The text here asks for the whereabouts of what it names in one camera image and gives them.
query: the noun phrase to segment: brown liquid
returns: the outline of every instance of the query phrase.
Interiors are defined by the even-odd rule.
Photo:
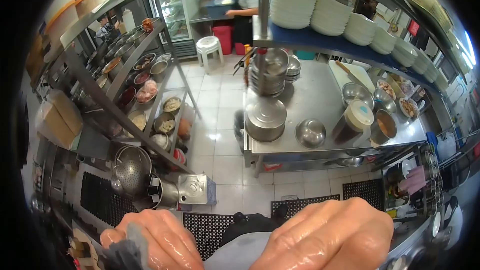
[[[344,115],[342,115],[332,131],[333,141],[335,144],[346,143],[360,134],[361,132],[358,132],[350,127]]]

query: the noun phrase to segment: person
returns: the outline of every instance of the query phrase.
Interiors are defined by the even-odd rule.
[[[250,221],[242,218],[230,226]],[[102,232],[100,242],[116,269],[371,270],[387,258],[393,220],[354,197],[310,204],[270,229],[222,242],[203,262],[194,236],[171,212],[145,209],[125,214],[117,227]]]
[[[240,9],[228,10],[225,15],[233,17],[233,42],[251,45],[254,42],[252,16],[258,15],[258,0],[238,0]]]

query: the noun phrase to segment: white plastic stool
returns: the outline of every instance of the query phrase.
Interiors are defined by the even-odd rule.
[[[208,73],[208,54],[213,54],[213,58],[220,56],[220,62],[223,66],[223,52],[222,46],[220,46],[220,40],[217,37],[204,37],[197,42],[197,56],[200,66],[205,64],[205,71]]]

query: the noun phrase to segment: blue plastic tub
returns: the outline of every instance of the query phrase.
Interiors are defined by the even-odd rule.
[[[237,0],[210,0],[205,7],[208,15],[212,19],[223,19],[225,13],[231,9],[236,9]]]

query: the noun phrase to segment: pink cloth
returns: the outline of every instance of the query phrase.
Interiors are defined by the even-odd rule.
[[[422,189],[426,184],[423,166],[418,166],[408,172],[406,179],[399,182],[398,187],[402,190],[408,190],[408,193],[412,195]]]

